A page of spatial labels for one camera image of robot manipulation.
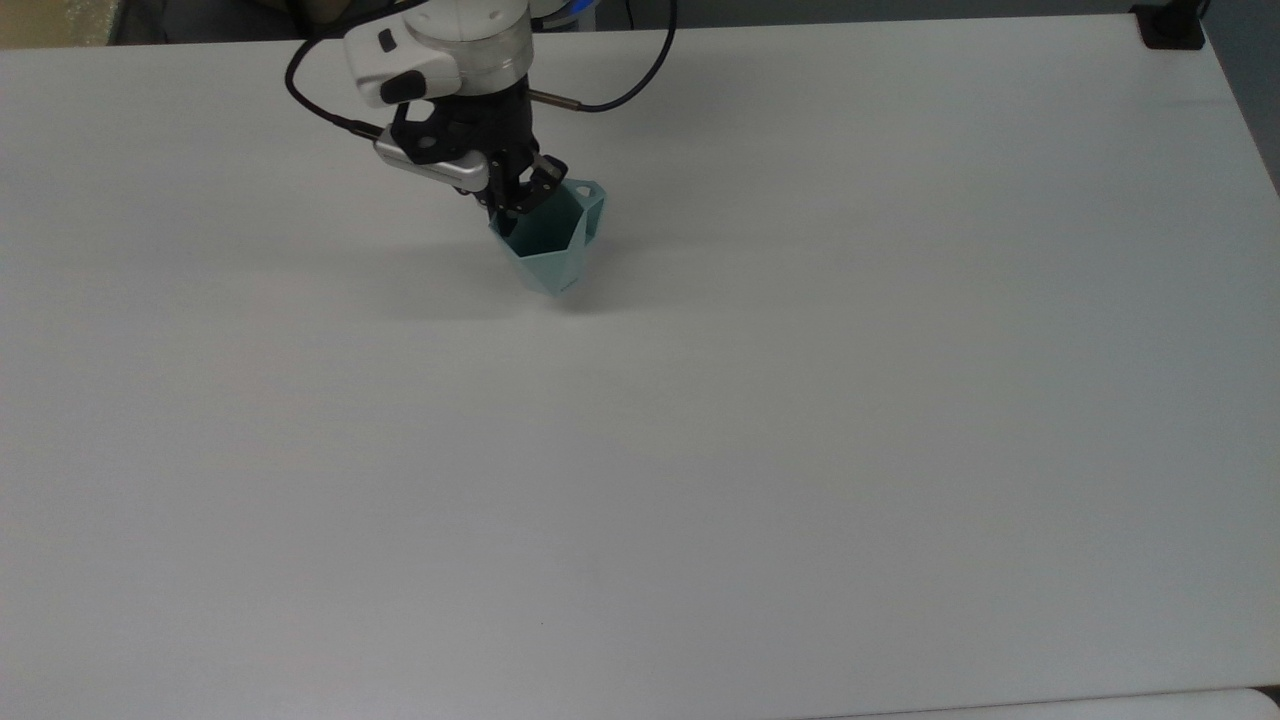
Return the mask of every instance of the white table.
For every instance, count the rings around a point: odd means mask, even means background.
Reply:
[[[540,37],[607,99],[658,36]],[[0,54],[0,716],[1280,680],[1280,201],[1126,17],[685,32],[567,299],[289,45]],[[338,47],[300,78],[357,113]]]

